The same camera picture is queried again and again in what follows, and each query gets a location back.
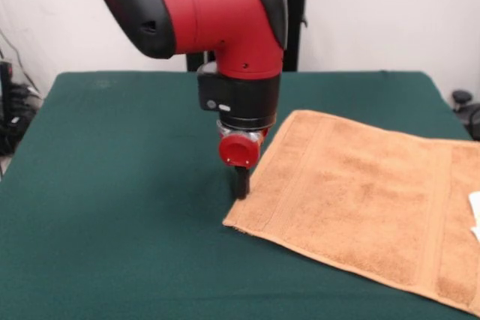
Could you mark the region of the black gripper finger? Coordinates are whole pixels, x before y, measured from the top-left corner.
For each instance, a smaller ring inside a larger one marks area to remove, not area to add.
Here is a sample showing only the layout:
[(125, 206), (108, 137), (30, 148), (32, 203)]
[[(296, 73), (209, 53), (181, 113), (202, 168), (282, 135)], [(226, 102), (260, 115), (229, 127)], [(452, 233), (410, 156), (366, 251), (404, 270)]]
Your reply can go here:
[(246, 199), (250, 192), (250, 170), (243, 166), (236, 166), (235, 173), (235, 197), (237, 199)]

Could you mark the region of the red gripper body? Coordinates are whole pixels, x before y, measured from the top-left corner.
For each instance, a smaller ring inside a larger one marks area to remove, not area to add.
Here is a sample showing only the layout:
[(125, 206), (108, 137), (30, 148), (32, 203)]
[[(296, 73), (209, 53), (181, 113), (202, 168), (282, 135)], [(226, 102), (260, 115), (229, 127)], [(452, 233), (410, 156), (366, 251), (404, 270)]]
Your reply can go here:
[(269, 129), (246, 132), (219, 127), (219, 133), (218, 151), (222, 161), (228, 166), (251, 168), (260, 159), (261, 147)]

